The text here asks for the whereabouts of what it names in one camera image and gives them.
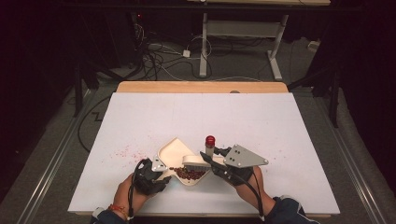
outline white tabletop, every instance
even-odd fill
[[[270,196],[290,195],[307,214],[339,214],[291,93],[114,93],[69,212],[91,212],[112,203],[118,184],[137,163],[153,158],[177,137],[192,151],[238,144],[264,158]],[[140,215],[257,216],[234,189],[210,174],[193,187],[172,178]]]

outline white desk leg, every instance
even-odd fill
[[[274,78],[277,81],[282,80],[282,76],[280,75],[280,70],[279,66],[277,66],[276,62],[276,53],[277,49],[279,48],[280,41],[282,40],[282,35],[283,32],[285,31],[286,28],[286,22],[288,21],[289,15],[284,15],[282,18],[282,22],[279,24],[279,27],[277,28],[276,32],[276,39],[275,39],[275,45],[273,50],[268,50],[268,60],[270,61],[270,65],[274,74]]]
[[[201,62],[199,66],[199,76],[206,77],[206,63],[207,63],[207,49],[206,49],[206,37],[207,37],[207,13],[204,13],[204,20],[202,23],[202,51],[201,51]]]

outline table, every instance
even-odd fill
[[[253,4],[253,5],[303,5],[328,6],[330,0],[207,0],[205,4],[228,3],[228,4]],[[269,64],[277,81],[282,80],[282,75],[276,61],[277,50],[282,40],[283,32],[286,28],[289,15],[283,15],[280,22],[257,22],[257,21],[209,21],[207,13],[204,13],[202,31],[202,53],[200,61],[200,77],[206,77],[207,65],[207,36],[208,35],[232,35],[232,36],[252,36],[252,37],[274,37],[275,44],[272,50],[267,51]]]
[[[219,147],[239,144],[270,161],[262,166],[270,195],[292,195],[310,216],[339,214],[292,94],[283,83],[264,82],[122,82],[68,211],[90,214],[107,207],[141,159],[152,158],[174,137],[198,154],[210,134]],[[257,211],[209,173],[192,187],[172,178],[138,215],[256,217]]]

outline beans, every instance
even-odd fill
[[[186,167],[170,167],[169,170],[175,171],[180,178],[188,180],[197,180],[206,173],[205,171],[188,170]]]

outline hand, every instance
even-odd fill
[[[268,215],[275,205],[275,200],[272,199],[268,194],[264,191],[264,181],[262,178],[262,169],[259,166],[253,167],[253,175],[250,177],[248,183],[256,190],[256,192],[262,196],[262,209],[265,215]],[[241,197],[245,202],[250,203],[256,209],[259,209],[259,204],[257,202],[257,198],[251,189],[243,184],[239,186],[233,186],[236,189],[239,197]]]
[[[132,185],[132,178],[133,174],[129,175],[122,183],[119,184],[119,187],[117,188],[117,192],[114,195],[114,201],[113,204],[119,207],[124,207],[124,212],[126,215],[128,215],[129,211],[129,203],[128,203],[128,191],[129,187]],[[143,206],[143,204],[150,198],[152,198],[155,194],[153,195],[145,195],[142,193],[139,193],[136,188],[134,188],[134,196],[133,196],[133,201],[132,201],[132,207],[134,209],[134,213],[137,213],[140,208]],[[125,215],[117,210],[113,211],[115,214],[117,214],[119,217],[125,220]]]

